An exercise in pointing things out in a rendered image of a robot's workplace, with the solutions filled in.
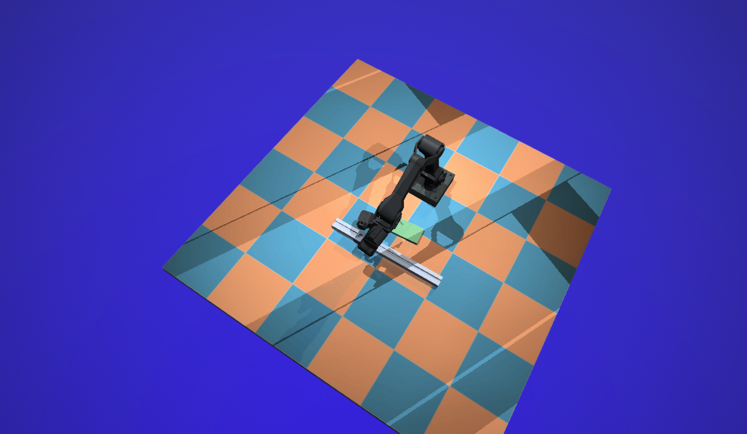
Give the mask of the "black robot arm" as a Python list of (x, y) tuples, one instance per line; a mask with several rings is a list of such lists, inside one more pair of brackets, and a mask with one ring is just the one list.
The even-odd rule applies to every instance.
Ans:
[[(439, 185), (445, 181), (447, 176), (447, 173), (439, 166), (439, 159), (445, 150), (444, 146), (444, 143), (428, 134), (422, 136), (415, 143), (414, 154), (410, 157), (409, 164), (392, 194), (381, 201), (375, 214), (366, 210), (361, 211), (357, 226), (359, 230), (370, 228), (363, 238), (368, 247), (376, 250), (387, 237), (387, 233), (396, 229), (402, 218), (404, 200), (419, 173), (424, 178), (423, 189), (437, 192)], [(417, 154), (418, 148), (424, 157)]]

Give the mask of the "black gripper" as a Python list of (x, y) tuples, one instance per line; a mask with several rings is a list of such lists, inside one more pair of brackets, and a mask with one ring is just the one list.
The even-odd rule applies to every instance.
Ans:
[(370, 247), (368, 247), (368, 245), (365, 244), (364, 240), (362, 239), (361, 242), (360, 242), (360, 244), (358, 245), (358, 249), (360, 249), (366, 255), (368, 255), (369, 257), (371, 257), (371, 256), (373, 256), (373, 254), (375, 254), (375, 252), (376, 252), (376, 250), (378, 248), (376, 250), (371, 249)]

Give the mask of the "aluminum rail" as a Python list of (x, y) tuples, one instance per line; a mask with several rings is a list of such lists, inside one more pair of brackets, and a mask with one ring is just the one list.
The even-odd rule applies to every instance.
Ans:
[[(338, 218), (335, 220), (335, 223), (332, 224), (332, 228), (333, 230), (338, 231), (338, 233), (342, 233), (348, 238), (354, 240), (356, 244), (360, 244), (361, 240), (366, 235), (366, 233), (363, 233), (363, 231), (357, 230), (357, 228), (354, 228), (353, 226)], [(362, 236), (359, 237), (360, 234)], [(395, 263), (401, 268), (408, 270), (410, 274), (417, 275), (417, 277), (422, 278), (422, 280), (428, 282), (429, 284), (432, 284), (433, 286), (435, 286), (435, 288), (438, 288), (438, 285), (443, 278), (441, 275), (435, 274), (433, 270), (429, 270), (423, 265), (416, 263), (413, 259), (404, 256), (394, 249), (391, 249), (389, 245), (379, 245), (375, 253), (381, 255), (386, 259), (389, 259), (391, 263)]]

